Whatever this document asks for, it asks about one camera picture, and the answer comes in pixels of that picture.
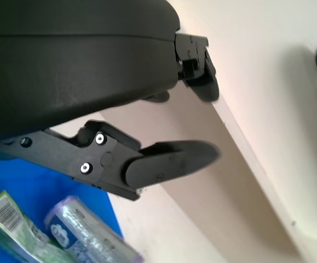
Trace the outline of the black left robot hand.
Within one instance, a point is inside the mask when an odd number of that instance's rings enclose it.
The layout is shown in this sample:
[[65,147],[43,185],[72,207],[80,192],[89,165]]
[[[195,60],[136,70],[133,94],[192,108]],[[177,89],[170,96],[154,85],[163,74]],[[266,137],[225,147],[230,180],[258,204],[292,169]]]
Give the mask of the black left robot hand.
[[220,157],[201,140],[141,143],[104,121],[66,137],[53,127],[138,100],[163,103],[177,82],[219,97],[204,36],[180,32],[167,1],[0,1],[0,160],[14,158],[135,201],[138,189]]

